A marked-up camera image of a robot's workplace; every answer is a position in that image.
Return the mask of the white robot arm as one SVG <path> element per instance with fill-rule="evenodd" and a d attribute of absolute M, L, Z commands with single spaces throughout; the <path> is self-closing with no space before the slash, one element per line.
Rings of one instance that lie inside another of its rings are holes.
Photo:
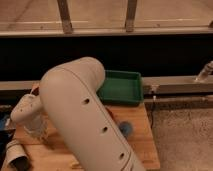
<path fill-rule="evenodd" d="M 15 123 L 45 112 L 85 171 L 146 171 L 97 96 L 105 80 L 93 57 L 57 65 L 40 80 L 39 94 L 26 94 L 11 112 Z"/>

